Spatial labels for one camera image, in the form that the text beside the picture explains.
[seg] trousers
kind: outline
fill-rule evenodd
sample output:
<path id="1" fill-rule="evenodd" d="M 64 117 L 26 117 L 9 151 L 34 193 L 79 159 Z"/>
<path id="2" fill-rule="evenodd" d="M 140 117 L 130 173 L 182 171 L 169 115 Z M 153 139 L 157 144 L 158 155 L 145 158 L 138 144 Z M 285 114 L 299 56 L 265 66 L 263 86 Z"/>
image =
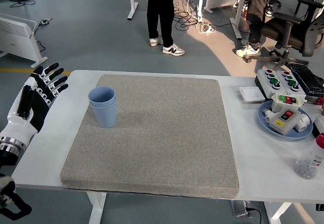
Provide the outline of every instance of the trousers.
<path id="1" fill-rule="evenodd" d="M 247 24 L 249 25 L 249 43 L 258 44 L 267 0 L 248 0 Z"/>
<path id="2" fill-rule="evenodd" d="M 147 26 L 150 39 L 158 37 L 157 25 L 160 20 L 163 46 L 173 45 L 172 23 L 174 18 L 173 0 L 148 0 L 147 3 Z"/>

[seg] plastic cup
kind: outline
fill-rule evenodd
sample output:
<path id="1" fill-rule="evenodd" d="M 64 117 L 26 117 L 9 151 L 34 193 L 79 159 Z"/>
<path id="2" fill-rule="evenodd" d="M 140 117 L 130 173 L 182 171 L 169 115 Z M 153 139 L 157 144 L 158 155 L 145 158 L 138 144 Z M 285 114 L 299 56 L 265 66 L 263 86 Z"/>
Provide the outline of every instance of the plastic cup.
<path id="1" fill-rule="evenodd" d="M 113 88 L 100 86 L 92 89 L 88 98 L 90 104 L 95 107 L 107 107 L 115 102 L 116 95 Z"/>
<path id="2" fill-rule="evenodd" d="M 116 115 L 117 115 L 117 101 L 115 101 L 106 107 L 96 107 L 90 104 L 92 110 L 98 120 L 99 125 L 102 128 L 111 128 L 116 123 Z"/>

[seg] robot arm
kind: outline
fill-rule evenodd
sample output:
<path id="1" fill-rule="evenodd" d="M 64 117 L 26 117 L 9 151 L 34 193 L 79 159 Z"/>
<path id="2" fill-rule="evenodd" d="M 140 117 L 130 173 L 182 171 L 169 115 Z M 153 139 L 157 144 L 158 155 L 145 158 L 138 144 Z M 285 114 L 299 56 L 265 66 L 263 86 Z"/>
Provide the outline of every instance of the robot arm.
<path id="1" fill-rule="evenodd" d="M 41 130 L 54 98 L 68 87 L 58 87 L 66 76 L 52 82 L 64 71 L 61 68 L 52 72 L 58 66 L 37 67 L 17 95 L 8 113 L 8 124 L 0 133 L 0 166 L 17 163 L 19 152 L 24 152 L 32 136 Z"/>
<path id="2" fill-rule="evenodd" d="M 0 133 L 0 167 L 17 163 L 18 154 L 27 149 L 31 138 L 42 129 L 55 97 L 68 87 L 64 84 L 67 76 L 54 81 L 64 71 L 62 68 L 54 71 L 58 66 L 55 63 L 45 69 L 37 67 L 18 93 L 8 113 L 8 124 Z M 0 174 L 0 214 L 11 220 L 20 219 L 31 212 L 31 207 L 15 193 L 15 189 L 14 180 Z M 20 212 L 13 213 L 6 209 L 11 202 Z"/>

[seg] control box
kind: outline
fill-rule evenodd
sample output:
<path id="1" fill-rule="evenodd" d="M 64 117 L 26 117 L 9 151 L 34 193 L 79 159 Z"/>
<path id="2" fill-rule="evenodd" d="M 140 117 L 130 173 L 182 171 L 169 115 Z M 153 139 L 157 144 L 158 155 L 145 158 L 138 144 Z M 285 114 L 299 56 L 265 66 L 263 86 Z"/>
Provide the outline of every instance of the control box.
<path id="1" fill-rule="evenodd" d="M 273 113 L 281 111 L 284 107 L 298 110 L 303 105 L 303 102 L 299 101 L 298 96 L 274 94 L 271 99 L 273 100 L 271 106 Z"/>
<path id="2" fill-rule="evenodd" d="M 306 97 L 296 78 L 288 71 L 259 69 L 255 83 L 267 100 L 271 100 L 274 94 L 281 94 L 298 97 L 302 103 Z"/>
<path id="3" fill-rule="evenodd" d="M 293 73 L 288 71 L 276 71 L 276 74 L 281 81 L 281 85 L 287 91 L 287 94 L 293 95 L 294 97 L 298 97 L 299 101 L 303 102 L 306 97 L 306 93 L 299 85 Z"/>
<path id="4" fill-rule="evenodd" d="M 271 100 L 271 97 L 276 93 L 287 95 L 287 91 L 281 86 L 280 78 L 274 70 L 259 69 L 255 78 L 255 84 L 268 100 Z"/>
<path id="5" fill-rule="evenodd" d="M 286 135 L 298 124 L 300 117 L 300 111 L 284 108 L 271 118 L 269 127 L 281 135 Z"/>

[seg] office chair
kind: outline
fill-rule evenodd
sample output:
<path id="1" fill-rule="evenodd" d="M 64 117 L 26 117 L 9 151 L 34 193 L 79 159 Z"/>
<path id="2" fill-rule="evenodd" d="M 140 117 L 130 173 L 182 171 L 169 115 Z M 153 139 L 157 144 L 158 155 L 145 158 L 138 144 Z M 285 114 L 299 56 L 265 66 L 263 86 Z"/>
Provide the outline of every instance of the office chair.
<path id="1" fill-rule="evenodd" d="M 246 58 L 246 62 L 251 62 L 252 59 L 262 61 L 277 62 L 273 68 L 277 70 L 282 65 L 291 63 L 308 65 L 308 61 L 289 58 L 289 49 L 298 50 L 303 57 L 311 57 L 314 50 L 324 43 L 324 12 L 313 20 L 315 10 L 323 8 L 323 5 L 311 0 L 298 0 L 303 4 L 308 5 L 306 18 L 298 19 L 294 16 L 275 12 L 274 18 L 265 22 L 262 25 L 261 33 L 267 37 L 277 41 L 275 47 L 277 49 L 285 48 L 283 53 L 274 49 L 269 52 L 270 56 L 251 56 Z"/>

